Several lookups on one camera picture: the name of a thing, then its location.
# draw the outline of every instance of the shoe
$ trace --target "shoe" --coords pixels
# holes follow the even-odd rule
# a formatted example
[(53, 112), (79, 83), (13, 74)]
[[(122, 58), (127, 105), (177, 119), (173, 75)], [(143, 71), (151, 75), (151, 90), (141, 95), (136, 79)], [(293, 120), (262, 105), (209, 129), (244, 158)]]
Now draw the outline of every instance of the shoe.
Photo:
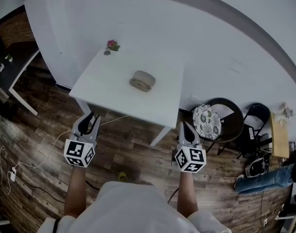
[(244, 175), (243, 175), (243, 174), (240, 174), (239, 176), (237, 176), (236, 181), (235, 181), (235, 183), (234, 183), (234, 185), (233, 185), (233, 188), (234, 188), (234, 189), (235, 189), (235, 186), (236, 186), (236, 182), (237, 182), (237, 180), (238, 180), (238, 179), (242, 179), (242, 178), (244, 178)]

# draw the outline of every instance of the blue jeans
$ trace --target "blue jeans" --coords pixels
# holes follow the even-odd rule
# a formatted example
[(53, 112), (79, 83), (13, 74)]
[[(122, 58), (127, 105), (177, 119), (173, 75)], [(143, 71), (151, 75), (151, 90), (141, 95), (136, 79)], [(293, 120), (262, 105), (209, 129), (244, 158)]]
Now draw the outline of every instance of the blue jeans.
[(288, 187), (294, 182), (292, 179), (294, 165), (282, 166), (273, 172), (253, 178), (238, 179), (235, 185), (235, 191), (239, 194), (251, 194), (269, 189)]

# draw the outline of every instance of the white desk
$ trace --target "white desk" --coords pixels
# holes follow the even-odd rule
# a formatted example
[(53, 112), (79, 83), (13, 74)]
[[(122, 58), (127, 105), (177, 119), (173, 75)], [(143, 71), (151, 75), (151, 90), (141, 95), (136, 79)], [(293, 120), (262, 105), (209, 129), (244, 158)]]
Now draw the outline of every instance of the white desk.
[[(156, 84), (148, 93), (129, 84), (137, 70), (150, 73)], [(84, 113), (87, 103), (164, 126), (154, 146), (176, 127), (184, 67), (163, 56), (147, 57), (123, 51), (109, 56), (100, 51), (70, 92)]]

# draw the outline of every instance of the black chair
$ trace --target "black chair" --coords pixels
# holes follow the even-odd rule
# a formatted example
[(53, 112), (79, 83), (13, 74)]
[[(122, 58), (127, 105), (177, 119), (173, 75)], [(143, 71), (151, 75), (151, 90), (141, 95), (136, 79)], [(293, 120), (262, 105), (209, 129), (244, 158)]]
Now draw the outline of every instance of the black chair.
[(244, 125), (244, 118), (242, 115), (241, 110), (239, 107), (233, 103), (232, 101), (224, 98), (215, 98), (209, 100), (206, 104), (213, 106), (217, 104), (224, 105), (231, 109), (233, 111), (232, 114), (221, 118), (221, 132), (220, 135), (212, 140), (209, 138), (201, 137), (205, 141), (212, 142), (211, 146), (208, 148), (206, 152), (209, 152), (209, 150), (214, 146), (214, 144), (217, 143), (225, 143), (235, 140), (242, 132), (243, 125)]
[[(262, 121), (262, 126), (255, 130), (252, 126), (244, 124), (242, 134), (235, 140), (236, 150), (241, 152), (237, 159), (239, 159), (243, 154), (246, 158), (251, 158), (257, 154), (259, 133), (270, 118), (270, 110), (265, 105), (256, 103), (250, 107), (244, 117), (244, 121), (248, 116), (254, 116), (260, 119)], [(218, 151), (218, 155), (227, 147), (227, 145), (228, 144), (225, 144), (223, 148)]]

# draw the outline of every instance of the white sleeve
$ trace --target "white sleeve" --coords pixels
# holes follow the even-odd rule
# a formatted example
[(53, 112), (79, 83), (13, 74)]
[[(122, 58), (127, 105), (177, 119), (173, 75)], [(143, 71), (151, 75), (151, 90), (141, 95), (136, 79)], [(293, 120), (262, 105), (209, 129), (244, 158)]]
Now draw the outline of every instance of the white sleeve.
[[(37, 233), (52, 233), (54, 229), (55, 219), (47, 218), (42, 226), (39, 228)], [(57, 227), (57, 233), (66, 233), (69, 231), (69, 227), (75, 221), (72, 216), (64, 216), (60, 219)]]
[(231, 230), (219, 222), (208, 211), (197, 211), (188, 218), (200, 233), (231, 233)]

